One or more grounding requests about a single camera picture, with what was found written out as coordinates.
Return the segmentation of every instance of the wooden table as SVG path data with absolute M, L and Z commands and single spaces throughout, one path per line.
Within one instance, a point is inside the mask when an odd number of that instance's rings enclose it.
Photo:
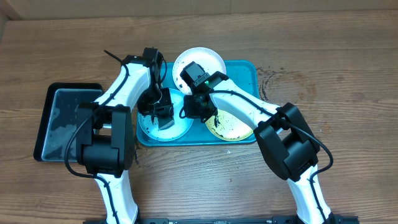
M 93 180 L 32 153 L 47 87 L 108 88 L 120 57 L 157 47 L 172 62 L 197 46 L 257 68 L 263 100 L 295 103 L 335 163 L 320 175 L 334 213 L 398 219 L 398 11 L 308 12 L 7 23 L 0 46 L 0 223 L 81 223 L 106 215 Z M 143 217 L 293 215 L 288 185 L 257 144 L 137 148 L 130 170 Z M 320 166 L 328 160 L 318 154 Z M 83 167 L 75 166 L 83 172 Z

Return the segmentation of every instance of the pale yellow plate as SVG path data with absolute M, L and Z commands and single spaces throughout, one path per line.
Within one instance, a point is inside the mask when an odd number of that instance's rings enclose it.
M 218 110 L 217 116 L 206 121 L 206 126 L 216 137 L 225 141 L 240 141 L 253 133 L 248 125 L 223 110 Z

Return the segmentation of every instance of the plate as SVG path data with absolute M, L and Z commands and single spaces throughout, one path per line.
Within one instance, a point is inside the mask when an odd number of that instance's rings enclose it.
M 218 110 L 216 116 L 206 121 L 206 126 L 216 137 L 225 141 L 240 141 L 253 133 L 247 124 L 223 110 Z
M 152 139 L 158 141 L 172 141 L 182 137 L 191 128 L 192 119 L 181 119 L 179 116 L 183 106 L 184 94 L 178 90 L 170 89 L 170 96 L 174 109 L 174 124 L 164 130 L 159 129 L 159 122 L 154 118 L 153 122 L 150 116 L 143 116 L 138 113 L 138 123 L 142 131 Z
M 226 74 L 226 67 L 223 59 L 214 51 L 205 47 L 195 47 L 184 51 L 173 66 L 173 81 L 175 86 L 185 95 L 192 95 L 189 86 L 182 80 L 180 74 L 182 70 L 191 62 L 196 62 L 212 75 L 219 71 Z

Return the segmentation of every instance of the wooden tabletop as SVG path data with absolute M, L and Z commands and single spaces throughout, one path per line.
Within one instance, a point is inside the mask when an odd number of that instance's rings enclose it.
M 296 104 L 333 153 L 333 167 L 319 176 L 332 212 L 397 222 L 398 11 L 353 11 L 8 22 L 0 45 L 0 223 L 106 216 L 93 180 L 33 159 L 47 87 L 108 88 L 120 67 L 104 49 L 124 57 L 152 46 L 169 62 L 197 46 L 251 61 L 261 98 Z M 139 145 L 137 153 L 130 180 L 143 217 L 295 214 L 287 183 L 256 143 Z M 323 151 L 318 158 L 327 164 Z

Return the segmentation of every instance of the blue tray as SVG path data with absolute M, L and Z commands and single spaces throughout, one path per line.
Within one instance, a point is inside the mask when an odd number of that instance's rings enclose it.
M 247 60 L 226 60 L 226 74 L 232 79 L 238 87 L 244 91 L 252 94 L 255 97 L 259 97 L 259 89 L 257 85 L 257 73 L 254 65 Z M 173 81 L 173 62 L 167 63 L 167 74 L 163 81 L 163 87 L 169 87 L 178 90 Z M 157 141 L 150 138 L 137 124 L 137 138 L 145 146 L 194 146 L 194 145 L 214 145 L 214 144 L 242 144 L 242 143 L 253 143 L 256 138 L 251 134 L 246 139 L 240 141 L 224 141 L 214 136 L 206 124 L 200 122 L 199 119 L 195 119 L 189 131 L 179 139 L 174 141 Z

